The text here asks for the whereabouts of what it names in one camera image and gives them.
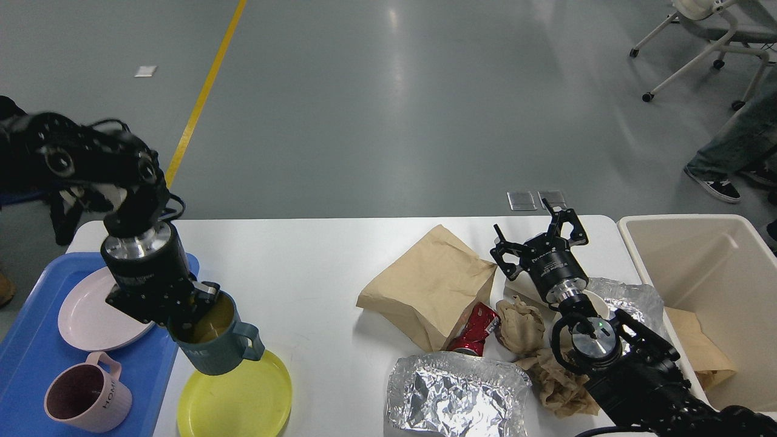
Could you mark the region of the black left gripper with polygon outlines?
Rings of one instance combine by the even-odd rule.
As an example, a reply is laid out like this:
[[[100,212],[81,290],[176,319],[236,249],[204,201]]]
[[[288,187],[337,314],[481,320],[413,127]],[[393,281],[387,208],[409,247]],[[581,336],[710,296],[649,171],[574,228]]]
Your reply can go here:
[[[100,254],[116,282],[106,302],[143,324],[191,327],[221,293],[221,285],[197,281],[169,222],[156,222],[134,237],[109,235]]]

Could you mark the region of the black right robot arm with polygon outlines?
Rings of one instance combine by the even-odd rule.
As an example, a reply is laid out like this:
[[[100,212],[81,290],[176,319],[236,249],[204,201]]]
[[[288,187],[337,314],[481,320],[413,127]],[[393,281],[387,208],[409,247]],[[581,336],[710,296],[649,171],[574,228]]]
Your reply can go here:
[[[588,377],[585,389],[612,420],[586,436],[652,432],[657,436],[774,436],[775,420],[740,405],[715,410],[691,393],[677,367],[680,354],[624,310],[596,310],[585,295],[590,279],[572,254],[588,235],[572,208],[553,208],[546,232],[508,241],[499,226],[490,254],[508,280],[527,272],[541,301],[560,315],[551,331],[556,362]]]

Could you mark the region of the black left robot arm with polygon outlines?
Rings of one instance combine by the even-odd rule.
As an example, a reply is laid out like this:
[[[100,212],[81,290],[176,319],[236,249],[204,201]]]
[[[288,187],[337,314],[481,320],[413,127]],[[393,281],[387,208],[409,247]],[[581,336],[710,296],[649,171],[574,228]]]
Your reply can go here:
[[[2,202],[47,197],[56,241],[68,244],[85,210],[105,213],[100,254],[115,285],[106,303],[148,324],[191,329],[220,287],[191,272],[168,207],[158,152],[127,124],[103,132],[53,112],[27,113],[2,97]]]

